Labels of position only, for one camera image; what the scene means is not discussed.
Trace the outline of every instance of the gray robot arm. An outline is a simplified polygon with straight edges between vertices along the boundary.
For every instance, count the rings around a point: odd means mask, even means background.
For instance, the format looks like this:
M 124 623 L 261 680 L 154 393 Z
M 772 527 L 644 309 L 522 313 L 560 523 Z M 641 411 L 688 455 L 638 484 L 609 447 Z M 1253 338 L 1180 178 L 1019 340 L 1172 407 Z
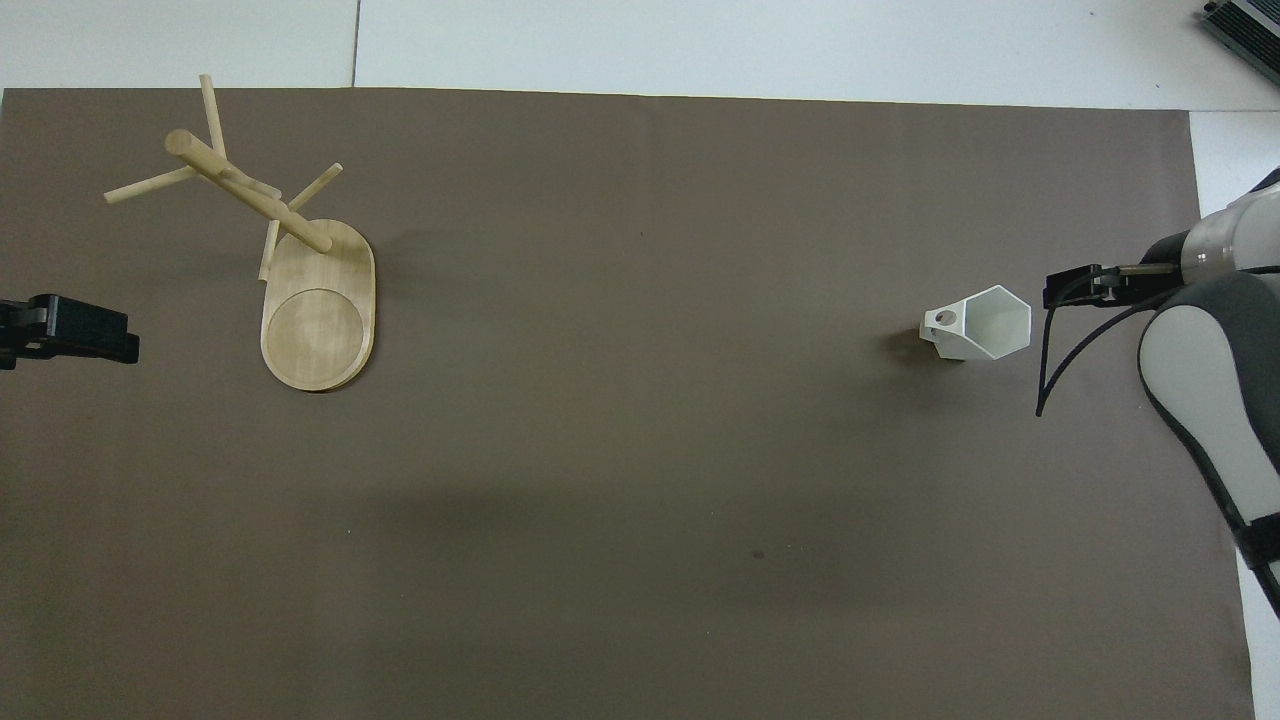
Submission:
M 1053 311 L 1129 306 L 1078 345 L 1046 382 L 1037 415 L 1079 352 L 1140 311 L 1156 314 L 1138 368 L 1160 416 L 1194 457 L 1245 565 L 1280 616 L 1280 168 L 1225 209 L 1155 243 L 1137 265 L 1046 278 Z

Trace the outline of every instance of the oval wooden base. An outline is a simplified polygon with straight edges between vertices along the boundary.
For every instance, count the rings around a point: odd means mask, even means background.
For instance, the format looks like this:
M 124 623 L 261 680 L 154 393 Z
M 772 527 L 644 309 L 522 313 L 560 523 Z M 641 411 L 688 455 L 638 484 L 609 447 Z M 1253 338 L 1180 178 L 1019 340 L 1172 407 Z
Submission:
M 355 228 L 312 220 L 333 238 L 321 255 L 292 234 L 275 246 L 262 300 L 262 360 L 307 392 L 351 380 L 374 348 L 374 252 Z

